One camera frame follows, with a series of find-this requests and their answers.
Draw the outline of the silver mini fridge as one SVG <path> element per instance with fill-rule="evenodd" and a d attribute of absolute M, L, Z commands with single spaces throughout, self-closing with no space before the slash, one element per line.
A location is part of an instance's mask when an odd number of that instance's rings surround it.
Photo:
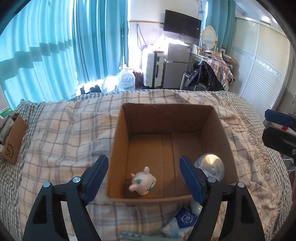
<path fill-rule="evenodd" d="M 190 47 L 188 45 L 169 44 L 166 53 L 164 89 L 180 89 L 184 72 L 187 70 Z"/>

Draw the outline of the small SF cardboard box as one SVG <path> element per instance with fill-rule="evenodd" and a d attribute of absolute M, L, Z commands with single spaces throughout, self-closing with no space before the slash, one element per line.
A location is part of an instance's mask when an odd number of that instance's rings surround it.
<path fill-rule="evenodd" d="M 20 113 L 12 113 L 1 118 L 1 158 L 17 163 L 23 137 L 28 124 Z"/>

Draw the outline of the blue Vinda tissue pack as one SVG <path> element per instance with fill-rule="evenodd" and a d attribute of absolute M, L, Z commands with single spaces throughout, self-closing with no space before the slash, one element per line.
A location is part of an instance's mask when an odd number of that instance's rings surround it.
<path fill-rule="evenodd" d="M 161 227 L 161 232 L 168 237 L 183 240 L 191 233 L 198 217 L 182 207 L 178 210 L 164 226 Z"/>

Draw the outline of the white cartoon plush toy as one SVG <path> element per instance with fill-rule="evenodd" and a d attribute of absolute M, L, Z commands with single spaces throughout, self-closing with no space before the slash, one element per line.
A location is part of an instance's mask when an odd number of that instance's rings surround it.
<path fill-rule="evenodd" d="M 144 167 L 142 172 L 131 173 L 132 180 L 129 186 L 130 192 L 137 192 L 140 196 L 147 195 L 153 190 L 157 179 L 150 173 L 148 166 Z"/>

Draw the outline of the large open cardboard box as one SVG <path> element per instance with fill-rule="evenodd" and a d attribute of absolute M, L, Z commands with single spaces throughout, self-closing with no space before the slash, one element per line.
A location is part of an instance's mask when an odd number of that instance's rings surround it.
<path fill-rule="evenodd" d="M 112 202 L 132 204 L 189 200 L 180 157 L 194 162 L 206 153 L 223 161 L 223 183 L 238 181 L 230 143 L 214 107 L 125 103 L 119 111 L 109 158 L 106 195 Z M 157 181 L 149 194 L 141 196 L 129 186 L 132 176 L 145 167 Z"/>

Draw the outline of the white plastic bag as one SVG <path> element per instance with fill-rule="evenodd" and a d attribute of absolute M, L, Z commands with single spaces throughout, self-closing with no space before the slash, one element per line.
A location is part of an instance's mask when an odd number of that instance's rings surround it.
<path fill-rule="evenodd" d="M 135 90 L 135 75 L 128 67 L 123 67 L 118 74 L 118 91 Z"/>

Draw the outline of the pale blue oval case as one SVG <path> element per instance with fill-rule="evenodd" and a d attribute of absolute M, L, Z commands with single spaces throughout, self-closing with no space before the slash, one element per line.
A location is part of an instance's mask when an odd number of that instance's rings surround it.
<path fill-rule="evenodd" d="M 190 206 L 191 206 L 191 212 L 195 214 L 196 217 L 198 217 L 201 213 L 202 206 L 193 199 L 190 201 Z"/>

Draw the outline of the oval vanity mirror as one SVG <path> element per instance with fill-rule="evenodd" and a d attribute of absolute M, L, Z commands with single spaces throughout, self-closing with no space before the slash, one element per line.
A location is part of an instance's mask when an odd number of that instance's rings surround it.
<path fill-rule="evenodd" d="M 206 46 L 207 50 L 215 49 L 218 43 L 218 36 L 212 26 L 206 26 L 201 33 L 202 44 Z"/>

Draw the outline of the white sliding wardrobe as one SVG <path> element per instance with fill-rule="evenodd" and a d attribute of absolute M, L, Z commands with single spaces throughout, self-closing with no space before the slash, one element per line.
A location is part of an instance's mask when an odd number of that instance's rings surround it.
<path fill-rule="evenodd" d="M 230 91 L 249 101 L 260 113 L 272 108 L 290 58 L 286 35 L 265 24 L 236 18 L 230 55 L 237 61 Z"/>

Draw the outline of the left blue curtain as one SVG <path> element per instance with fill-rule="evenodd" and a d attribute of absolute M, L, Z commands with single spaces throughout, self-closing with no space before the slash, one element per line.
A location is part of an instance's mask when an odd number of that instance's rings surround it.
<path fill-rule="evenodd" d="M 9 107 L 21 99 L 70 99 L 78 80 L 73 54 L 73 1 L 30 1 L 1 34 L 1 90 Z"/>

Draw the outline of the gingham grey bed sheet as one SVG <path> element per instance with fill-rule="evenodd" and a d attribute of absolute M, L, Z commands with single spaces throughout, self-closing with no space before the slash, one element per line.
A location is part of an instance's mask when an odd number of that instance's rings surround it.
<path fill-rule="evenodd" d="M 21 115 L 28 127 L 24 137 L 21 139 L 18 161 L 14 165 L 1 158 L 1 221 L 10 232 L 18 232 L 21 226 L 18 195 L 23 159 L 29 148 L 29 141 L 35 131 L 37 120 L 44 106 L 45 102 L 34 103 L 28 100 L 21 100 L 16 108 L 16 112 Z"/>

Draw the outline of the dark jacket on chair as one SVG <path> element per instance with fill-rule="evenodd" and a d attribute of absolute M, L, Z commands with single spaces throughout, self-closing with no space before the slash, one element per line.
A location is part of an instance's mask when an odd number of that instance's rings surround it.
<path fill-rule="evenodd" d="M 193 64 L 193 71 L 190 73 L 188 80 L 185 82 L 184 87 L 189 88 L 203 84 L 207 91 L 222 91 L 224 87 L 218 80 L 212 67 L 205 61 Z"/>

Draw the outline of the plaid shirt on chair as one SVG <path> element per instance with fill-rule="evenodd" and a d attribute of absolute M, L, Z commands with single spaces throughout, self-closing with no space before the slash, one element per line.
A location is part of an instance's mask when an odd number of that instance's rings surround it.
<path fill-rule="evenodd" d="M 228 91 L 229 85 L 235 81 L 235 77 L 226 62 L 217 58 L 210 58 L 205 60 L 205 62 L 213 69 L 224 90 Z"/>

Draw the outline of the plaid beige blanket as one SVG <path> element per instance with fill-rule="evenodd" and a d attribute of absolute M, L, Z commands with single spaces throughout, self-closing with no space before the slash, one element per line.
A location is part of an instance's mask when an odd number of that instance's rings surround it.
<path fill-rule="evenodd" d="M 110 154 L 119 109 L 126 102 L 213 106 L 230 142 L 238 177 L 254 199 L 266 239 L 272 239 L 287 217 L 291 191 L 280 154 L 261 140 L 264 127 L 252 105 L 231 92 L 149 90 L 21 102 L 29 128 L 20 153 L 18 240 L 44 182 L 65 183 L 99 155 Z"/>

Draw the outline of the light green clothes hanger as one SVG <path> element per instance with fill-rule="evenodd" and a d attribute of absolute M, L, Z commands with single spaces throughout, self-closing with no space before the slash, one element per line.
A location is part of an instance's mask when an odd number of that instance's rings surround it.
<path fill-rule="evenodd" d="M 184 238 L 180 235 L 177 235 L 175 233 L 168 234 L 163 233 L 162 235 L 141 235 L 138 233 L 128 232 L 128 231 L 120 231 L 120 233 L 117 236 L 121 240 L 139 240 L 139 241 L 170 241 L 170 240 L 184 240 Z"/>

